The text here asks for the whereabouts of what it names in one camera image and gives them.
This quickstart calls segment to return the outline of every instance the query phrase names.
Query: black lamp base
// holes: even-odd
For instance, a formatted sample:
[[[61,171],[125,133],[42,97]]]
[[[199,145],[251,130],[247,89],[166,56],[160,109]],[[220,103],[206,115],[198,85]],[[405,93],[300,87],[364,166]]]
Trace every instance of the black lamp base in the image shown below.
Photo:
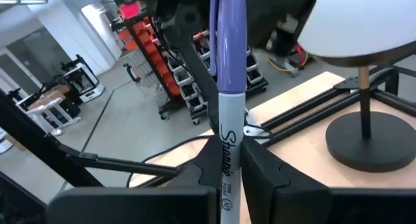
[[[415,159],[416,131],[403,119],[371,112],[371,133],[362,138],[359,112],[345,114],[326,129],[328,151],[340,163],[368,172],[394,171]]]

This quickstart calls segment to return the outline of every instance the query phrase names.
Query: gray floor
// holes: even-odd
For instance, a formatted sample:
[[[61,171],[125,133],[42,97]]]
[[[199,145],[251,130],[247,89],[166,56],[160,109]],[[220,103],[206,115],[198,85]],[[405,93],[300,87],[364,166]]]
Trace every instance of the gray floor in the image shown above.
[[[265,54],[258,53],[257,56],[261,61],[263,75],[270,85],[267,92],[248,100],[248,108],[257,106],[324,71],[342,77],[357,73],[356,69],[335,68],[313,62],[294,79],[271,67],[266,62]],[[413,56],[398,65],[412,68],[415,62],[416,56]],[[409,77],[401,78],[399,94],[416,100],[416,82]],[[193,125],[185,108],[173,113],[169,120],[161,120],[153,91],[129,82],[121,62],[99,79],[105,85],[106,91],[97,99],[82,105],[83,120],[65,129],[64,134],[58,137],[62,143],[74,149],[100,156],[140,161],[209,129],[206,119],[202,119],[197,126]],[[59,191],[71,188],[28,151],[21,152],[12,148],[0,155],[0,170],[45,202],[50,201]],[[127,181],[126,173],[100,169],[90,171],[106,186],[125,186]]]

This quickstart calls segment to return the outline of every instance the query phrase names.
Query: white lamp shade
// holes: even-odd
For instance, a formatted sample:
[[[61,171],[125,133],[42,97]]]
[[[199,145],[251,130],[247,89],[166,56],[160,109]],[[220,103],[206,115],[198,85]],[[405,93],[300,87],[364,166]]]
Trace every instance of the white lamp shade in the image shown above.
[[[380,53],[416,41],[415,14],[416,0],[317,0],[298,42],[325,58]]]

